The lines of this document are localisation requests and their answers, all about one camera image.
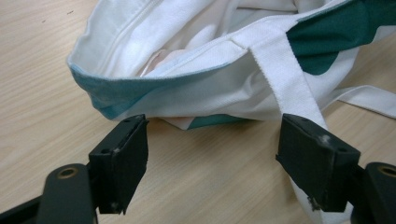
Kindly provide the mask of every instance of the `table surface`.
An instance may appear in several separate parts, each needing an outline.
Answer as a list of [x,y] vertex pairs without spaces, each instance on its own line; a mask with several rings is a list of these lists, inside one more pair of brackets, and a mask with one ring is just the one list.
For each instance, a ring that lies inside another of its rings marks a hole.
[[[47,174],[88,153],[117,122],[103,118],[65,58],[95,0],[0,3],[0,212],[41,194]],[[396,92],[396,35],[361,48],[342,87]],[[343,103],[330,131],[369,161],[396,163],[396,121]],[[309,223],[275,154],[280,121],[181,131],[148,125],[148,170],[126,216],[100,223]]]

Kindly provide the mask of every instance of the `tote bag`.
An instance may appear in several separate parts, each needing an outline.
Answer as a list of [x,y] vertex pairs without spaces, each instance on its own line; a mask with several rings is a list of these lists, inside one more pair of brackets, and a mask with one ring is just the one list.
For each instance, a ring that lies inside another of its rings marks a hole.
[[[335,90],[358,46],[395,30],[394,0],[99,0],[67,63],[108,119],[190,129],[290,113],[326,128],[320,109],[336,99],[396,118],[391,92]],[[293,187],[314,222],[349,218],[351,206],[312,211]]]

